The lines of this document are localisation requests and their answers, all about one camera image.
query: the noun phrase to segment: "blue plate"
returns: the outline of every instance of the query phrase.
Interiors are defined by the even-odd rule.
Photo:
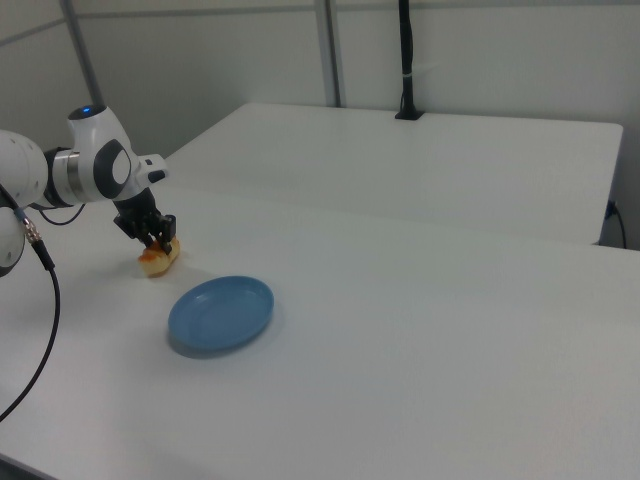
[[[183,345],[213,352],[256,337],[273,313],[273,293],[251,277],[221,277],[185,293],[171,309],[169,332]]]

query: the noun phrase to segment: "cable connector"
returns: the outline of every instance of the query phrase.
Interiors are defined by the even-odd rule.
[[[24,210],[21,208],[16,208],[13,211],[14,215],[18,220],[20,220],[20,225],[22,225],[22,229],[24,230],[24,235],[27,237],[27,241],[33,247],[33,250],[38,255],[38,258],[42,262],[42,266],[45,270],[51,271],[56,265],[53,263],[49,252],[47,251],[47,247],[45,247],[44,242],[42,241],[42,236],[40,232],[36,228],[36,225],[31,221],[27,214],[24,213]]]

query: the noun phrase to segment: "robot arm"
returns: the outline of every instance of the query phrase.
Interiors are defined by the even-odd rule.
[[[0,131],[0,183],[19,206],[40,210],[112,200],[118,210],[114,222],[121,230],[146,246],[155,237],[169,253],[175,217],[160,213],[149,189],[167,177],[164,159],[136,155],[108,107],[81,107],[68,120],[73,148],[46,155],[29,139]],[[24,246],[20,225],[7,207],[0,199],[0,276],[17,263]]]

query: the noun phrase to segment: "white wall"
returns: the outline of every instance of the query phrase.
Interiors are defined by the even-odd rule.
[[[397,4],[337,3],[344,103],[397,110]],[[640,248],[640,6],[414,8],[411,22],[419,107],[623,125],[612,198]],[[619,238],[612,219],[604,243]]]
[[[74,0],[104,97],[168,155],[246,102],[331,104],[315,0]]]
[[[70,145],[67,116],[89,93],[57,1],[0,1],[0,66],[0,129]]]

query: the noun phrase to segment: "black cable on table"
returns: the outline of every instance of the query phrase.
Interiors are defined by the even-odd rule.
[[[78,218],[80,216],[80,214],[82,213],[82,210],[84,210],[84,207],[86,207],[87,204],[83,203],[82,206],[78,209],[78,211],[76,212],[76,214],[71,217],[69,220],[65,221],[65,222],[54,222],[53,220],[51,220],[49,217],[47,217],[44,214],[44,211],[40,210],[40,215],[42,216],[42,218],[44,218],[47,222],[49,222],[51,225],[56,225],[57,227],[64,227],[65,225],[69,225],[71,222],[73,222],[76,218]]]
[[[24,400],[27,394],[31,391],[36,381],[38,381],[38,377],[44,370],[44,366],[47,364],[47,360],[49,360],[49,355],[51,355],[51,350],[53,349],[53,344],[56,340],[56,334],[58,333],[58,324],[60,323],[60,285],[58,285],[58,277],[56,276],[56,272],[53,270],[49,270],[51,274],[51,281],[53,282],[53,291],[56,299],[56,307],[55,312],[53,314],[53,327],[51,328],[51,335],[49,336],[49,343],[47,343],[47,348],[44,351],[44,355],[42,356],[42,360],[40,360],[40,364],[36,369],[36,372],[29,380],[27,386],[22,390],[20,395],[13,401],[9,408],[7,408],[2,414],[0,414],[0,422],[2,422],[5,418],[9,416],[11,412],[15,410],[15,408],[20,405],[20,402]]]
[[[47,364],[47,360],[49,360],[49,355],[51,355],[51,350],[53,349],[53,344],[55,343],[55,340],[56,340],[56,334],[58,333],[58,324],[60,323],[61,300],[60,300],[60,285],[58,284],[58,276],[54,271],[55,264],[53,263],[53,260],[51,260],[51,257],[49,256],[49,252],[47,252],[47,247],[45,246],[44,242],[40,238],[40,234],[36,230],[33,223],[26,216],[24,211],[19,207],[15,199],[11,196],[9,192],[7,192],[7,190],[4,188],[4,186],[2,186],[1,183],[0,183],[0,195],[2,195],[4,199],[7,201],[7,203],[9,204],[9,207],[11,207],[11,209],[13,210],[13,213],[15,214],[17,220],[20,221],[22,225],[25,227],[25,232],[26,232],[27,239],[29,240],[29,243],[31,244],[31,246],[33,247],[33,250],[38,255],[38,258],[42,262],[42,266],[44,267],[44,269],[47,270],[51,275],[51,282],[53,283],[53,293],[55,297],[55,309],[53,312],[53,327],[51,328],[51,335],[49,336],[49,342],[47,343],[47,348],[45,349],[44,355],[42,356],[42,359],[38,364],[38,368],[36,369],[35,373],[31,377],[31,380],[29,380],[29,383],[27,384],[27,386],[24,387],[20,395],[18,395],[18,397],[11,403],[11,405],[9,405],[9,407],[0,414],[0,422],[2,422],[5,418],[7,418],[11,414],[11,412],[13,412],[16,409],[18,405],[20,405],[22,400],[24,400],[24,398],[29,394],[29,392],[31,391],[35,383],[38,381],[38,377],[40,377],[40,374],[44,370],[44,367]]]
[[[620,231],[622,232],[622,246],[626,250],[627,249],[627,232],[624,229],[624,222],[622,221],[622,215],[620,215],[620,210],[618,210],[618,207],[614,207],[614,208],[615,208],[616,216],[618,217],[618,222],[620,222]]]
[[[622,232],[622,246],[626,250],[627,249],[627,232],[624,229],[624,222],[622,221],[622,215],[620,214],[620,210],[618,210],[618,204],[613,200],[609,200],[607,202],[607,209],[604,214],[604,219],[608,220],[613,215],[616,215],[618,217],[618,222],[620,223],[620,231]]]

